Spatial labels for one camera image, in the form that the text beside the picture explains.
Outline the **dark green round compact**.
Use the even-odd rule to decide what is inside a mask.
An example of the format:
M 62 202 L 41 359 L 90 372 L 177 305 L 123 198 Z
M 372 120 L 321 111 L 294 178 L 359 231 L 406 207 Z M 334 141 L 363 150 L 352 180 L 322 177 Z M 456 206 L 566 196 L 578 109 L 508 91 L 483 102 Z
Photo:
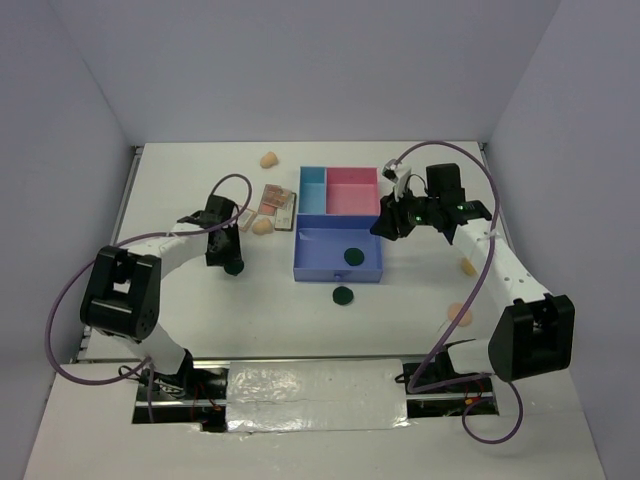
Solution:
M 359 266 L 363 264 L 365 255 L 361 249 L 351 247 L 345 250 L 344 260 L 350 266 Z

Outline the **dark green compact front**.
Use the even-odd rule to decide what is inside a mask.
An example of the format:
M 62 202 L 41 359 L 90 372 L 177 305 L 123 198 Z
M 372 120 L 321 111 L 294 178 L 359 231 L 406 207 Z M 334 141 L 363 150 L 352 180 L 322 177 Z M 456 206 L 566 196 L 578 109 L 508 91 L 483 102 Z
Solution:
M 354 300 L 354 293 L 346 286 L 338 286 L 332 292 L 332 300 L 337 305 L 346 306 Z

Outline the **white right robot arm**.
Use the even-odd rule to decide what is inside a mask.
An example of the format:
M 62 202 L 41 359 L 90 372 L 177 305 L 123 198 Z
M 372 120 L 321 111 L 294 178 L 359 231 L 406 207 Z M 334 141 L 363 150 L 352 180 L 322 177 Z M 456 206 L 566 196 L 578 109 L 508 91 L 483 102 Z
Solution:
M 481 201 L 467 199 L 459 167 L 453 163 L 427 167 L 423 196 L 409 188 L 410 168 L 387 163 L 382 174 L 393 190 L 381 199 L 371 233 L 395 241 L 417 226 L 436 229 L 473 266 L 479 288 L 491 294 L 501 312 L 488 339 L 438 341 L 438 352 L 448 358 L 434 369 L 437 384 L 456 391 L 472 374 L 513 382 L 568 368 L 573 302 L 552 294 L 529 273 L 496 230 L 496 215 Z

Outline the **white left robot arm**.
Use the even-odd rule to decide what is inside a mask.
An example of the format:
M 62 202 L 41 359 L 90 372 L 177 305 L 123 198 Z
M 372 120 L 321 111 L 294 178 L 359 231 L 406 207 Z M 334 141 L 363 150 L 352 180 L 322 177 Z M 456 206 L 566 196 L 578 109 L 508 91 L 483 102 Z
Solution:
M 128 248 L 102 248 L 93 265 L 80 308 L 83 324 L 150 358 L 154 381 L 173 398 L 195 393 L 211 376 L 193 366 L 193 356 L 160 325 L 161 281 L 183 264 L 202 258 L 231 276 L 244 270 L 239 212 L 230 199 L 210 195 L 206 206 L 178 220 L 167 236 Z

